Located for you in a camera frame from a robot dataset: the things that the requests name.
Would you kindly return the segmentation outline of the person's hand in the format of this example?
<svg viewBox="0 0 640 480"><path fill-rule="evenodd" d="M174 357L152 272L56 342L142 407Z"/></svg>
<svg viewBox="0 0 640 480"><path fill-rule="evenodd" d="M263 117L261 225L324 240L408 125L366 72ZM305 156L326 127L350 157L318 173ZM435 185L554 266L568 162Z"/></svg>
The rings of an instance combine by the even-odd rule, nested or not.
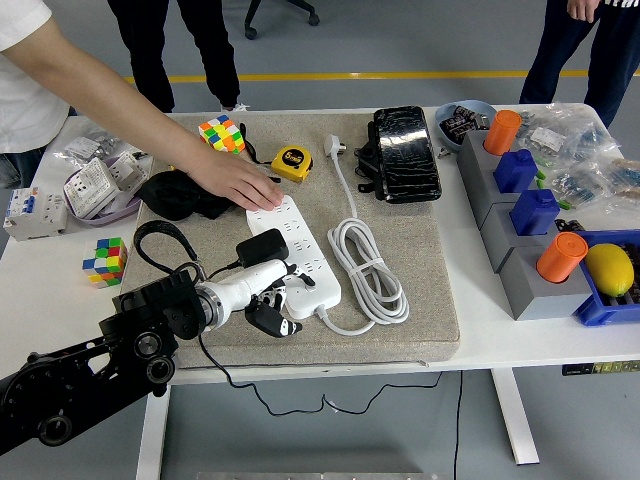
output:
<svg viewBox="0 0 640 480"><path fill-rule="evenodd" d="M572 19L593 23L599 4L600 0L568 0L566 9Z"/></svg>

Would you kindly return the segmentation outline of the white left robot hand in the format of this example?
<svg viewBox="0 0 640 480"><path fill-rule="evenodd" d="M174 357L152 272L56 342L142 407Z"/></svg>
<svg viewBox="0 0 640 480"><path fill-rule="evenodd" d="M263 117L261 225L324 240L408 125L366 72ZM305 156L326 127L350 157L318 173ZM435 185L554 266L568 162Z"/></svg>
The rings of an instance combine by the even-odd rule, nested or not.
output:
<svg viewBox="0 0 640 480"><path fill-rule="evenodd" d="M279 259L248 267L219 282L198 284L196 291L205 311L206 324L218 329L232 312L244 309L247 321L272 337L283 338L299 332L303 328L301 323L285 319L280 307L265 303L261 297L268 288L284 285L281 279L287 275L299 277L308 286L315 286L315 281L296 264L287 264Z"/></svg>

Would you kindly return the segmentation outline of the person's left hand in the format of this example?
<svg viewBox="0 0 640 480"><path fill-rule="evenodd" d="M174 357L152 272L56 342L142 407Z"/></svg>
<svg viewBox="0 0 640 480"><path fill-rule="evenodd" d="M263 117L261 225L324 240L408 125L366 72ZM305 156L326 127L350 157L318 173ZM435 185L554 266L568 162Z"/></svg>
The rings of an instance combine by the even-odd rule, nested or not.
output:
<svg viewBox="0 0 640 480"><path fill-rule="evenodd" d="M191 152L180 169L209 193L225 197L245 210L270 211L284 199L282 190L252 164L205 145Z"/></svg>

